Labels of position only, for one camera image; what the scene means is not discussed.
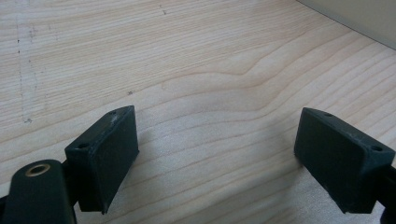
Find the wood grain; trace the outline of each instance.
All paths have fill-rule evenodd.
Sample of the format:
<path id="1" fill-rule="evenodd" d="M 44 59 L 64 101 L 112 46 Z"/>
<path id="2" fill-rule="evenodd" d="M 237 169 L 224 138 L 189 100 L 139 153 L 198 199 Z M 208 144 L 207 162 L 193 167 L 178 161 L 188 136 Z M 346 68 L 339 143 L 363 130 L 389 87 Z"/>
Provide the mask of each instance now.
<path id="1" fill-rule="evenodd" d="M 0 193 L 107 111 L 141 153 L 79 223 L 377 223 L 343 215 L 292 153 L 301 109 L 396 148 L 396 51 L 291 0 L 3 1 Z"/>

